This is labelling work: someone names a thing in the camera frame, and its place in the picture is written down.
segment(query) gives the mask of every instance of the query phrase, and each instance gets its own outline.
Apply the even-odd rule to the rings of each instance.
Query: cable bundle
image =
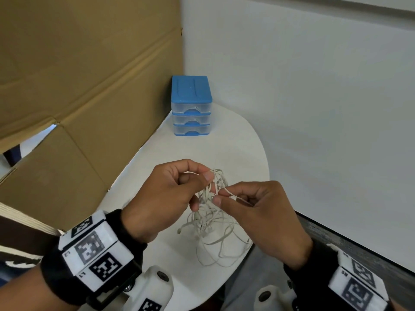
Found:
[[[220,189],[226,190],[231,196],[239,198],[229,192],[226,187],[228,186],[228,182],[226,181],[225,177],[223,176],[223,171],[220,169],[213,169],[211,170],[214,174],[213,182],[210,183],[205,189],[203,189],[201,192],[199,192],[199,210],[196,212],[192,212],[187,217],[187,222],[181,226],[177,230],[177,233],[181,233],[183,227],[192,225],[196,234],[196,239],[199,241],[199,244],[202,245],[206,253],[209,254],[210,258],[214,261],[211,264],[203,264],[200,261],[199,254],[198,254],[198,246],[196,246],[196,256],[198,257],[198,261],[203,266],[210,266],[213,264],[218,264],[222,267],[230,267],[232,266],[252,245],[252,241],[248,238],[247,241],[242,240],[235,232],[235,225],[239,225],[237,221],[223,212],[220,208],[216,207],[215,204],[212,203],[212,199],[217,193],[220,191]],[[215,191],[211,192],[212,186],[215,186]],[[245,201],[242,198],[239,198],[245,203],[249,204],[247,201]],[[219,224],[227,224],[227,227],[224,230],[223,236],[219,239],[213,241],[213,242],[205,242],[204,238],[206,238],[211,232],[214,231],[214,228],[212,225],[214,223]],[[244,243],[243,251],[238,256],[226,256],[222,254],[223,250],[223,243],[224,240],[229,237],[231,234],[234,234],[241,242]],[[206,249],[206,246],[213,246],[215,244],[220,243],[220,250],[218,253],[218,258],[215,259],[213,256],[208,252]],[[235,261],[231,263],[229,266],[223,266],[219,263],[219,259],[223,258],[235,258]]]

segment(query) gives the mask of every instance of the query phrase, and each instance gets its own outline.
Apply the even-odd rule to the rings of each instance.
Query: white cable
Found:
[[[219,266],[222,266],[222,267],[230,267],[250,248],[250,246],[252,245],[252,241],[248,238],[248,240],[245,242],[235,233],[235,229],[234,229],[235,225],[239,225],[237,221],[233,217],[225,214],[220,208],[216,207],[212,203],[212,199],[215,195],[217,195],[217,193],[221,189],[224,189],[231,196],[236,197],[249,205],[251,204],[245,201],[244,199],[235,196],[234,194],[232,194],[226,189],[226,187],[228,186],[228,182],[223,176],[223,171],[221,169],[213,169],[211,170],[211,172],[213,172],[214,174],[213,182],[210,183],[205,189],[199,192],[199,210],[189,214],[189,216],[187,217],[187,222],[184,225],[182,225],[181,228],[177,230],[177,233],[181,233],[184,227],[192,225],[194,227],[198,242],[203,246],[205,252],[213,260],[213,263],[211,264],[203,264],[199,258],[198,246],[196,246],[196,256],[200,264],[202,264],[203,266],[210,266],[213,264],[218,264]],[[211,192],[212,185],[215,186],[215,192]],[[213,227],[212,227],[213,223],[228,224],[228,226],[225,228],[222,237],[220,237],[219,239],[213,242],[207,243],[203,239],[213,231]],[[223,246],[224,240],[227,237],[229,237],[231,234],[234,234],[242,243],[244,243],[244,248],[240,255],[237,255],[237,256],[222,255],[222,250],[224,247]],[[209,251],[206,249],[206,246],[213,246],[217,243],[220,243],[220,250],[218,253],[218,258],[215,259],[213,258],[213,256],[211,256]],[[229,266],[224,266],[219,263],[219,259],[223,259],[223,258],[235,258],[235,261],[232,262],[232,264]]]

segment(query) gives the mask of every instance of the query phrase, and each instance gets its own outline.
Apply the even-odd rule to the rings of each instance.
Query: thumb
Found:
[[[213,177],[213,172],[208,171],[201,175],[197,175],[196,177],[190,177],[189,181],[182,184],[180,187],[183,189],[186,196],[191,198],[194,194],[206,188],[209,183],[213,181]]]
[[[212,202],[222,209],[225,213],[231,215],[236,221],[242,225],[244,219],[246,218],[246,214],[249,211],[247,206],[243,206],[242,204],[236,202],[235,200],[229,197],[222,197],[220,195],[216,195]]]

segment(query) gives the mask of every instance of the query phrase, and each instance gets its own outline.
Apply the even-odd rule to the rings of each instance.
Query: mini drawer organizer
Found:
[[[212,95],[206,76],[173,76],[171,112],[175,135],[209,134],[211,109]]]

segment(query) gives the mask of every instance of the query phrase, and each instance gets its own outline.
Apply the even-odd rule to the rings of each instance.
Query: qr code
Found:
[[[105,282],[111,277],[117,270],[122,267],[122,264],[112,256],[111,253],[107,252],[101,256],[96,262],[94,262],[89,269],[98,276],[101,281]]]
[[[373,288],[376,288],[373,273],[369,271],[365,266],[362,266],[358,261],[352,259],[351,262],[353,264],[353,272]]]
[[[71,238],[75,237],[76,235],[79,235],[82,231],[84,231],[86,228],[92,225],[92,216],[89,216],[86,220],[84,220],[82,223],[79,223],[75,227],[72,228],[71,232]]]
[[[356,310],[365,311],[373,293],[352,277],[343,290],[342,297]]]
[[[75,246],[75,250],[84,264],[87,264],[104,249],[105,246],[95,231],[87,235]]]
[[[138,311],[159,311],[159,310],[161,310],[161,305],[146,298],[146,300],[144,300],[143,304],[141,305],[141,308]]]

